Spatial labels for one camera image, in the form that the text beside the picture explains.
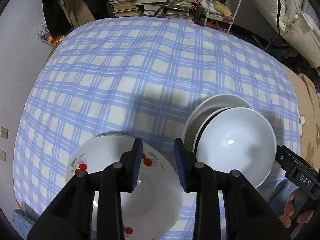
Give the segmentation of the large cherry plate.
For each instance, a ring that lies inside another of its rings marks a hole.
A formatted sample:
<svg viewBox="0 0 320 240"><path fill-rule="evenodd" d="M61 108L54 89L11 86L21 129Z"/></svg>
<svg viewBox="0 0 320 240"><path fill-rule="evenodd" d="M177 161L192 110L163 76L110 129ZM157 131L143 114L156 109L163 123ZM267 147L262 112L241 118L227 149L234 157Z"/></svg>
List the large cherry plate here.
<svg viewBox="0 0 320 240"><path fill-rule="evenodd" d="M103 135L83 143L71 156L65 180L75 172L102 171L131 150L134 138ZM183 189L173 166L156 149L143 143L137 186L121 194L126 239L161 239L177 223L183 206Z"/></svg>

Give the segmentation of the red patterned bowl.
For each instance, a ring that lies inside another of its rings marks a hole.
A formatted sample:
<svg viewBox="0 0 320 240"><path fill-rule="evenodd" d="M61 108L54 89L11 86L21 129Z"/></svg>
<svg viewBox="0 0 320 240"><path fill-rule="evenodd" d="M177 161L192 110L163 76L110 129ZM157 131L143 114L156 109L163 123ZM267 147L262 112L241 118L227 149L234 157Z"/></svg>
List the red patterned bowl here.
<svg viewBox="0 0 320 240"><path fill-rule="evenodd" d="M276 136L269 121L259 112L235 108L213 123L200 139L198 161L220 172L240 171L259 187L272 170Z"/></svg>

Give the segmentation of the hanging clothes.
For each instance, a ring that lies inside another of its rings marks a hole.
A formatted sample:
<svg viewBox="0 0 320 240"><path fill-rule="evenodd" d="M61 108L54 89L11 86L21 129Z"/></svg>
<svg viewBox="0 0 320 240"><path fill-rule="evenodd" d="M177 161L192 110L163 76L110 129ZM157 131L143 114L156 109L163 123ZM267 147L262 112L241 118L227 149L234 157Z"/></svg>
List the hanging clothes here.
<svg viewBox="0 0 320 240"><path fill-rule="evenodd" d="M95 20L110 18L107 0L41 0L46 27L52 37Z"/></svg>

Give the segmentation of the stack of books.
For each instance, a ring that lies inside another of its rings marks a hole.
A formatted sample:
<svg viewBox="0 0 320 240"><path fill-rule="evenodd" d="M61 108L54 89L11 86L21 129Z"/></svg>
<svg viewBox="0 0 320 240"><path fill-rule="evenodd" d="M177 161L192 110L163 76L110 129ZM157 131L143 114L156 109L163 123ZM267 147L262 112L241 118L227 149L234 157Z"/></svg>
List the stack of books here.
<svg viewBox="0 0 320 240"><path fill-rule="evenodd" d="M135 5L135 0L110 0L109 3L115 17L132 17L142 14L139 6Z"/></svg>

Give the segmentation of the beige blanket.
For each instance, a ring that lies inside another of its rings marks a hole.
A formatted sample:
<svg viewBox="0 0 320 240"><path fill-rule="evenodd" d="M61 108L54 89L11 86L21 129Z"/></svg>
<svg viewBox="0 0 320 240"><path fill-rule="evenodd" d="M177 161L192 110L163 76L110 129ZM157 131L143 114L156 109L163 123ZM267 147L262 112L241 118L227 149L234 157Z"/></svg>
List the beige blanket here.
<svg viewBox="0 0 320 240"><path fill-rule="evenodd" d="M300 156L319 171L319 94L305 74L295 74L284 66L298 99Z"/></svg>

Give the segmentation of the large white bowl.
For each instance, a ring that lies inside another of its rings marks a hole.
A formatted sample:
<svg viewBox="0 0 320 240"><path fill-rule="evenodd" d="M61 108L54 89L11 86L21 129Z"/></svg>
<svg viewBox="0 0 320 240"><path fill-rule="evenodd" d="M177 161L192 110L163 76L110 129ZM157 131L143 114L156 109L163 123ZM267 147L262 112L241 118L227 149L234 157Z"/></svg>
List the large white bowl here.
<svg viewBox="0 0 320 240"><path fill-rule="evenodd" d="M182 129L181 139L184 148L189 152L198 153L200 139L217 120L231 109L253 109L252 105L240 96L218 94L200 103L187 119Z"/></svg>

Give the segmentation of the blue checkered tablecloth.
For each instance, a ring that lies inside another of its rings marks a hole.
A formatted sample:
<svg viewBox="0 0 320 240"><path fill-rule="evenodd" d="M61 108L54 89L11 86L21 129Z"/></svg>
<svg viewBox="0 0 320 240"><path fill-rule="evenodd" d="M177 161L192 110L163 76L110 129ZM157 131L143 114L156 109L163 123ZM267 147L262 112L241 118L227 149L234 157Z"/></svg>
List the blue checkered tablecloth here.
<svg viewBox="0 0 320 240"><path fill-rule="evenodd" d="M72 31L40 72L14 150L20 204L42 213L87 140L123 133L169 160L192 111L216 94L245 99L277 143L300 154L298 100L279 61L233 35L153 17L97 20Z"/></svg>

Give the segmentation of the white utility cart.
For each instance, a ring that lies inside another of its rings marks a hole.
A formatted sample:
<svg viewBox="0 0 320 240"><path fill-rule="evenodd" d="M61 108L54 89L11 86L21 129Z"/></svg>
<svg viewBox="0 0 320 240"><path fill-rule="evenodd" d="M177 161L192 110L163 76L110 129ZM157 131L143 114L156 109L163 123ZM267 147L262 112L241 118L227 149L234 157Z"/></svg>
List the white utility cart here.
<svg viewBox="0 0 320 240"><path fill-rule="evenodd" d="M242 0L238 0L235 9L231 9L227 0L196 0L200 13L197 23L222 33L229 33L241 3Z"/></svg>

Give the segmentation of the white duvet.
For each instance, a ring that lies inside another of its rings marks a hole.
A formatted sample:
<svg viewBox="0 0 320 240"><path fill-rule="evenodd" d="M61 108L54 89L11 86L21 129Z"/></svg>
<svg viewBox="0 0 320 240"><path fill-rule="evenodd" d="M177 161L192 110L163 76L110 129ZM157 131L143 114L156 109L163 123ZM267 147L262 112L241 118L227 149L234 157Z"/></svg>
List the white duvet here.
<svg viewBox="0 0 320 240"><path fill-rule="evenodd" d="M312 68L319 67L319 22L308 0L253 0L268 23Z"/></svg>

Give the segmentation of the wall socket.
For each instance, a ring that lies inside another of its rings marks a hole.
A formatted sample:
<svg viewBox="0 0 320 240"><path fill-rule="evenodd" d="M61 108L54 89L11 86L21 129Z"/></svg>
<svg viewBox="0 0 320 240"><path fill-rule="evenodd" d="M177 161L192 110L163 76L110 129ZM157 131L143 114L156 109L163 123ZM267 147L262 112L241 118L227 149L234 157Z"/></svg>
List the wall socket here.
<svg viewBox="0 0 320 240"><path fill-rule="evenodd" d="M0 137L1 138L7 139L8 133L9 133L9 130L7 128L1 127L1 129L0 129Z"/></svg>

